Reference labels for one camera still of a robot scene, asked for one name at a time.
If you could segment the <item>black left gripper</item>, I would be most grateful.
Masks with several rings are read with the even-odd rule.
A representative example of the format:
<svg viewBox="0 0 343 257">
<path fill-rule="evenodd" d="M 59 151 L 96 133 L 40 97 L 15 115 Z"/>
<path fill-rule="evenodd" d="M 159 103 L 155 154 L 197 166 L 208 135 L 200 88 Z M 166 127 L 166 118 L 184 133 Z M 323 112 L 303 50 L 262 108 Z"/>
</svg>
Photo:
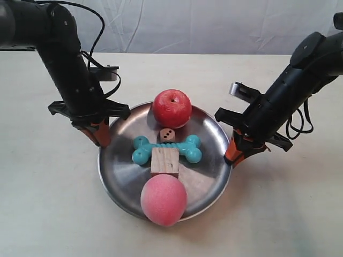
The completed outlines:
<svg viewBox="0 0 343 257">
<path fill-rule="evenodd" d="M 55 101 L 48 106 L 52 115 L 60 114 L 67 117 L 72 123 L 82 126 L 79 128 L 91 142 L 96 146 L 107 147 L 110 144 L 109 117 L 117 117 L 126 120 L 130 114 L 130 108 L 127 104 L 121 104 L 109 99 L 93 110 L 86 110 L 79 113 L 72 112 L 64 101 Z M 98 124 L 98 130 L 95 135 L 86 128 L 91 123 Z"/>
</svg>

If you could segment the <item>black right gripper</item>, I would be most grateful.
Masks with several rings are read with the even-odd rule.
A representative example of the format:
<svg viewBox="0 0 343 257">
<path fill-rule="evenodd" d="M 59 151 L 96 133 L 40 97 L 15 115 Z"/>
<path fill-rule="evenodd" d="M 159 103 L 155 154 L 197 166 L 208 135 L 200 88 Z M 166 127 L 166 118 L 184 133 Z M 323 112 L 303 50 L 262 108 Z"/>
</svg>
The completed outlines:
<svg viewBox="0 0 343 257">
<path fill-rule="evenodd" d="M 267 139 L 251 137 L 249 133 L 243 131 L 243 114 L 238 112 L 219 108 L 215 113 L 215 119 L 217 122 L 223 122 L 233 128 L 231 140 L 224 155 L 226 163 L 232 165 L 233 168 L 252 155 L 266 150 L 270 152 L 271 150 L 266 146 L 266 143 L 275 145 L 285 152 L 293 146 L 288 138 L 277 132 L 270 137 L 268 136 Z"/>
</svg>

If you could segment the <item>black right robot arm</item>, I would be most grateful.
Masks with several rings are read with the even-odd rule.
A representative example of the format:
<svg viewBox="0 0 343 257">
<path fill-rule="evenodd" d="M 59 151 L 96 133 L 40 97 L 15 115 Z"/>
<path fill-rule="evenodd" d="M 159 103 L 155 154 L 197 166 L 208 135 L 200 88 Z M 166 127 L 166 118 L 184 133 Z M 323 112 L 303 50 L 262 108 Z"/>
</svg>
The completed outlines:
<svg viewBox="0 0 343 257">
<path fill-rule="evenodd" d="M 313 129 L 295 128 L 292 115 L 303 106 L 301 121 L 310 121 L 308 98 L 342 75 L 342 13 L 333 17 L 339 33 L 324 36 L 319 32 L 308 35 L 293 52 L 288 66 L 264 93 L 240 82 L 231 85 L 230 95 L 249 103 L 243 113 L 219 108 L 215 119 L 233 128 L 225 152 L 227 164 L 235 167 L 246 158 L 264 152 L 270 143 L 288 151 L 294 137 L 277 131 L 282 125 L 297 135 Z"/>
</svg>

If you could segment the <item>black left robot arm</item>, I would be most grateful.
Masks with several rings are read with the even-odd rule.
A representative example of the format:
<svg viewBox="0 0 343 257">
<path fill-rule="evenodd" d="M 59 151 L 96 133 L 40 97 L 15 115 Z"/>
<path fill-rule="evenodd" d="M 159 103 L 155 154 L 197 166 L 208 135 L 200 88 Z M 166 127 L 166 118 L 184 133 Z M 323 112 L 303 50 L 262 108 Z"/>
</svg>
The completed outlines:
<svg viewBox="0 0 343 257">
<path fill-rule="evenodd" d="M 120 80 L 117 66 L 103 66 L 81 50 L 76 20 L 65 1 L 1 1 L 1 46 L 36 50 L 62 100 L 48 106 L 67 117 L 95 145 L 110 142 L 109 119 L 127 119 L 130 108 L 109 100 L 102 81 Z"/>
</svg>

